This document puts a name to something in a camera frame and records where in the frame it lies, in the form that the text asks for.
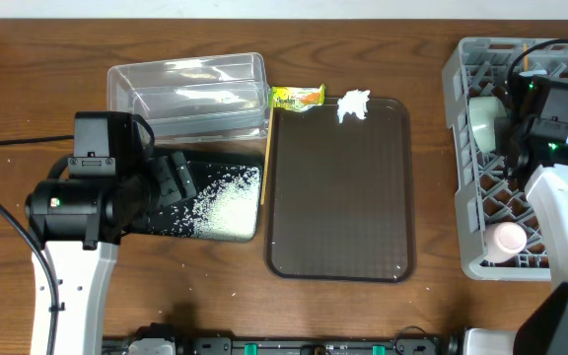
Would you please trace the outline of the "pink white cup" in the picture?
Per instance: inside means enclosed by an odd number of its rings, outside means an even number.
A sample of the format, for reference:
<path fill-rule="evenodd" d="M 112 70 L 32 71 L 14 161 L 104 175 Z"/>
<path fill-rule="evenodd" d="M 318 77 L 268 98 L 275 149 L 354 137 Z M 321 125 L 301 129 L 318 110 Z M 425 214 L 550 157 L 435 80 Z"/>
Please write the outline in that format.
<path fill-rule="evenodd" d="M 515 223 L 502 222 L 489 225 L 483 233 L 483 240 L 486 248 L 484 259 L 492 263 L 502 263 L 526 247 L 527 234 Z"/>

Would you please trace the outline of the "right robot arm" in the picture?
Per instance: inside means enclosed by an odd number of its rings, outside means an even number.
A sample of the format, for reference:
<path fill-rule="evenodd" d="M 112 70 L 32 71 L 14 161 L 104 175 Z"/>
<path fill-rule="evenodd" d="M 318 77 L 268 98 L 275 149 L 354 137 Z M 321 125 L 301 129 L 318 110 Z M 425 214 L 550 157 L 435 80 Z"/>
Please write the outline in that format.
<path fill-rule="evenodd" d="M 553 291 L 515 335 L 516 354 L 568 354 L 568 82 L 507 80 L 511 127 L 506 168 L 539 223 Z"/>

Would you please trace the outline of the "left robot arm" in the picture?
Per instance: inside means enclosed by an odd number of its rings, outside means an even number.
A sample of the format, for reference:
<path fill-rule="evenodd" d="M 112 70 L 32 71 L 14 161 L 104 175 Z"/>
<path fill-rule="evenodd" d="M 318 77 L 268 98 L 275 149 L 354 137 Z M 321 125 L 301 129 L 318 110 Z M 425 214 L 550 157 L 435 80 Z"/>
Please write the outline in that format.
<path fill-rule="evenodd" d="M 157 154 L 145 119 L 119 111 L 79 111 L 74 148 L 26 201 L 37 246 L 34 354 L 98 354 L 107 290 L 123 233 L 192 198 L 196 186 L 181 151 Z"/>

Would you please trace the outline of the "light green bowl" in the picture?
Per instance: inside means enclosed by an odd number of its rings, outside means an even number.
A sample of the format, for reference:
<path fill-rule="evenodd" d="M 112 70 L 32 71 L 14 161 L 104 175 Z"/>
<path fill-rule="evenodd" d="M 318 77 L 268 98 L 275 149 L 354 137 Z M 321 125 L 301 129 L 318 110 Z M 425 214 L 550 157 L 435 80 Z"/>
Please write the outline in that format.
<path fill-rule="evenodd" d="M 496 97 L 475 97 L 468 103 L 468 115 L 473 138 L 482 153 L 496 150 L 495 122 L 507 113 Z"/>

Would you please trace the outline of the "wooden chopstick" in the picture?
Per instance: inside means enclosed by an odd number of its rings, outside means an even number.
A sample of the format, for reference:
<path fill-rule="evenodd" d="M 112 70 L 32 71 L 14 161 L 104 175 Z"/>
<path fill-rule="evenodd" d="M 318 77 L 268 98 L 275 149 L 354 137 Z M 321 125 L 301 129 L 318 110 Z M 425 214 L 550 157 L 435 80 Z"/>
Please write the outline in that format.
<path fill-rule="evenodd" d="M 524 52 L 527 51 L 528 49 L 529 49 L 528 45 L 526 43 L 523 43 Z M 528 72 L 530 70 L 530 65 L 527 55 L 524 56 L 522 62 L 523 62 L 523 72 Z"/>
<path fill-rule="evenodd" d="M 273 135 L 273 119 L 274 118 L 274 107 L 270 108 L 269 118 L 268 118 L 268 132 L 266 137 L 266 146 L 264 153 L 264 165 L 263 165 L 263 175 L 261 180 L 261 195 L 260 195 L 260 206 L 264 205 L 266 197 L 266 188 L 268 183 L 268 173 L 269 173 L 269 163 L 270 163 L 270 152 L 272 147 L 272 135 Z"/>

